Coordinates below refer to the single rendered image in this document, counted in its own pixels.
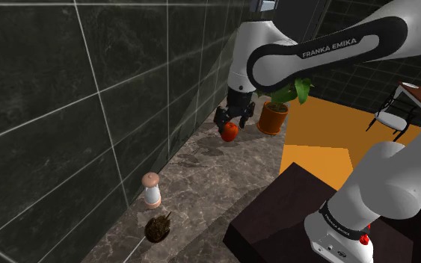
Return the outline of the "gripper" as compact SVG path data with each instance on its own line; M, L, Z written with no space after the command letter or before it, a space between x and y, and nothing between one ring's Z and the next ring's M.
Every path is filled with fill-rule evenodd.
M231 116L241 116L239 127L243 129L245 123L253 116L255 102L251 101L252 92L241 93L239 91L228 89L227 105L225 108L216 108L213 122L218 127L218 132L224 132L225 125L231 121Z

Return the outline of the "red tomato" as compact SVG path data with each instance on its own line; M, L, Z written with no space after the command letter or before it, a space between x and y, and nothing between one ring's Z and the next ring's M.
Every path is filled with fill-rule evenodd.
M231 142L236 138L238 133L239 127L232 122L228 122L224 126L224 130L221 133L221 138L226 142Z

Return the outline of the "potted green plant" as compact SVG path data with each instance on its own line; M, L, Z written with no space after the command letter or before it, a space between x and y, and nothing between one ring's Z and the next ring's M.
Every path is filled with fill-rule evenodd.
M309 78L297 78L273 93L263 93L256 90L255 94L258 97L268 96L270 98L263 104L257 128L264 134L278 134L289 113L289 107L286 103L297 99L300 105L304 104L311 87L314 87L314 85Z

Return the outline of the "pink and white grinder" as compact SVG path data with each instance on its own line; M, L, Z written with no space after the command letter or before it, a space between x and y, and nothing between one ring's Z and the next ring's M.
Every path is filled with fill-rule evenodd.
M146 173L141 182L144 186L144 202L146 206L148 209L158 208L161 204L159 175L154 172Z

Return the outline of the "dark robot stand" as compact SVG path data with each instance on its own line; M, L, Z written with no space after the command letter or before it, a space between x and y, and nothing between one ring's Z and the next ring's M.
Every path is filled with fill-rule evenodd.
M240 263L328 263L312 250L304 218L335 192L293 163L230 222L224 243ZM379 217L369 238L374 263L421 263L421 210L407 220Z

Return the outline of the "window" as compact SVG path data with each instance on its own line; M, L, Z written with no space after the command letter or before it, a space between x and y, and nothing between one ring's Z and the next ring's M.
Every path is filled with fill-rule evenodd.
M250 12L274 10L276 6L277 0L251 0Z

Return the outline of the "brown horseshoe crab figure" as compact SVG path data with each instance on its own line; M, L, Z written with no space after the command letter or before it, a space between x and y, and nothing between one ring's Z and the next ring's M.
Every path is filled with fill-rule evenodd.
M144 235L151 243L163 241L170 233L170 214L152 217L144 228Z

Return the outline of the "black and white chair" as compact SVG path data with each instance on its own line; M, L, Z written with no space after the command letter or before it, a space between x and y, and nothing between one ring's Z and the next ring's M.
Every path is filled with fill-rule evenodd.
M405 114L405 117L400 117L397 114L387 112L388 108L393 108ZM374 118L369 123L366 131L368 131L376 121L394 130L394 134L398 133L393 139L396 142L409 128L411 120L415 117L414 110L416 105L412 105L402 99L395 97L393 91L386 100L381 104L377 112L374 113Z

